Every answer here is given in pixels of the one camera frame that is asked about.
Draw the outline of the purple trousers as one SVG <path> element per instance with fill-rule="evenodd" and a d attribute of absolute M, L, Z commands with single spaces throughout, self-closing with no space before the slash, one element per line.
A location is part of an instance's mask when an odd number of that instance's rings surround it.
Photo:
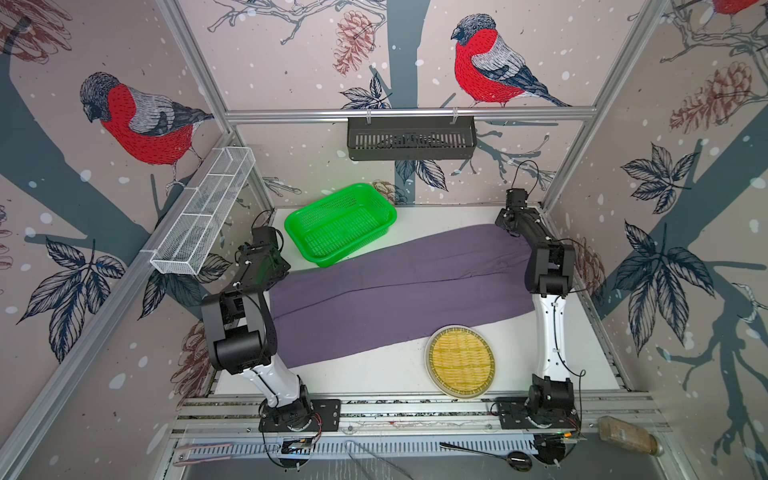
<path fill-rule="evenodd" d="M 484 224 L 292 272 L 269 292 L 278 354 L 295 368 L 526 314 L 530 255 Z"/>

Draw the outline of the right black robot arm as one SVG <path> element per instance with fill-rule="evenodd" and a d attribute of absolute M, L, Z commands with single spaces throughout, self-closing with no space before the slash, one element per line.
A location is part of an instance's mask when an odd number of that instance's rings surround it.
<path fill-rule="evenodd" d="M 524 206 L 503 208 L 495 224 L 531 248 L 524 285 L 532 296 L 538 335 L 538 367 L 532 374 L 525 408 L 530 421 L 541 428 L 580 424 L 581 392 L 585 370 L 566 362 L 565 307 L 575 277 L 575 249 L 545 228 L 537 210 Z"/>

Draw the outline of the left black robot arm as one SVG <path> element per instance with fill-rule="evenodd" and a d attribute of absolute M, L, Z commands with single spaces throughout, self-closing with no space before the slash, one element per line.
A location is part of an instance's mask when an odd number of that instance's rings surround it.
<path fill-rule="evenodd" d="M 255 240 L 240 249 L 235 279 L 202 300 L 202 320 L 212 367 L 239 375 L 264 396 L 260 414 L 278 427 L 303 430 L 314 410 L 307 387 L 278 355 L 277 330 L 266 293 L 284 279 L 290 265 L 275 239 Z"/>

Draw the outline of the green plastic basket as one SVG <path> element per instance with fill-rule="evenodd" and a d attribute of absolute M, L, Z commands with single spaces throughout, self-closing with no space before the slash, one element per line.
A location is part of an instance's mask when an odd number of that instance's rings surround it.
<path fill-rule="evenodd" d="M 285 232 L 303 258 L 331 266 L 385 235 L 397 211 L 373 186 L 348 186 L 287 216 Z"/>

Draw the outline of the round yellow woven tray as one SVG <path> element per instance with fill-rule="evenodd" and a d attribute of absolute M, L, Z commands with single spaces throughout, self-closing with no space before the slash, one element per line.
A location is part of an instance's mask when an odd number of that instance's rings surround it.
<path fill-rule="evenodd" d="M 443 327 L 429 338 L 425 364 L 436 387 L 458 399 L 486 393 L 496 373 L 488 342 L 477 331 L 459 325 Z"/>

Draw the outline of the brown bottle lying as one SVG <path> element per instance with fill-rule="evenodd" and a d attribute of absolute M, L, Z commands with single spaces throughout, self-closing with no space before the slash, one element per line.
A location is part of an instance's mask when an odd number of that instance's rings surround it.
<path fill-rule="evenodd" d="M 598 419 L 598 435 L 601 441 L 630 452 L 651 456 L 664 453 L 657 438 L 648 430 L 612 416 Z"/>

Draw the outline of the black spoon tool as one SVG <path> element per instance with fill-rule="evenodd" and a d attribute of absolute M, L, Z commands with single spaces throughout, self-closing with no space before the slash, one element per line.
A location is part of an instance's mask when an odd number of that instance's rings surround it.
<path fill-rule="evenodd" d="M 507 465 L 509 465 L 511 468 L 513 468 L 515 471 L 518 471 L 518 472 L 529 472 L 533 467 L 533 460 L 531 456 L 522 451 L 515 450 L 515 451 L 509 452 L 506 455 L 501 455 L 501 454 L 495 454 L 495 453 L 484 452 L 476 449 L 466 448 L 463 446 L 459 446 L 459 445 L 455 445 L 447 442 L 440 442 L 439 447 L 441 449 L 455 451 L 455 452 L 477 454 L 485 457 L 500 459 L 500 460 L 503 460 Z"/>

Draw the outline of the horizontal aluminium frame bar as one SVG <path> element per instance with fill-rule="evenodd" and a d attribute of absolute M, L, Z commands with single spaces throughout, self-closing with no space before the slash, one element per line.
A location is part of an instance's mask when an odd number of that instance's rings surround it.
<path fill-rule="evenodd" d="M 509 108 L 425 108 L 425 109 L 363 109 L 363 110 L 261 110 L 228 111 L 224 118 L 230 125 L 279 123 L 338 123 L 350 118 L 424 118 L 474 117 L 481 121 L 587 121 L 597 109 L 577 107 L 509 107 Z"/>

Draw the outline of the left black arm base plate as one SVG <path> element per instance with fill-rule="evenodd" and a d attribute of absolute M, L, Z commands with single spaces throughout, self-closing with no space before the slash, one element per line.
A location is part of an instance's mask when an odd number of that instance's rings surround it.
<path fill-rule="evenodd" d="M 283 407 L 259 405 L 258 431 L 261 433 L 336 432 L 341 416 L 338 399 L 297 400 Z"/>

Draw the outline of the black hanging wall basket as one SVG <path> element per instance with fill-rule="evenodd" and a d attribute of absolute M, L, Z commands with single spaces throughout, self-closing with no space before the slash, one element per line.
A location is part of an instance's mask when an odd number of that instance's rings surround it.
<path fill-rule="evenodd" d="M 477 147 L 473 117 L 350 118 L 347 150 L 354 161 L 469 159 Z"/>

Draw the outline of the aluminium mounting rail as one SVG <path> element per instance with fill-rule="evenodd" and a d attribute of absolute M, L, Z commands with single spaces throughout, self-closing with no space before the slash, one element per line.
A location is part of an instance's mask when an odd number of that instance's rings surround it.
<path fill-rule="evenodd" d="M 320 399 L 320 420 L 304 431 L 267 424 L 257 396 L 186 401 L 162 452 L 176 467 L 264 459 L 292 468 L 313 460 L 456 455 L 473 450 L 561 459 L 610 416 L 643 428 L 662 453 L 671 428 L 647 393 L 593 391 L 576 404 L 579 420 L 530 420 L 519 398 L 470 400 L 437 395 L 341 395 Z"/>

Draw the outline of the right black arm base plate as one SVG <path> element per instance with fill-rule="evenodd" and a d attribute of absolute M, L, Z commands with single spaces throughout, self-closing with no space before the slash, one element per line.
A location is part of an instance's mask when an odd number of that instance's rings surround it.
<path fill-rule="evenodd" d="M 503 430 L 577 430 L 580 419 L 575 410 L 559 408 L 535 409 L 526 397 L 499 397 L 489 409 Z"/>

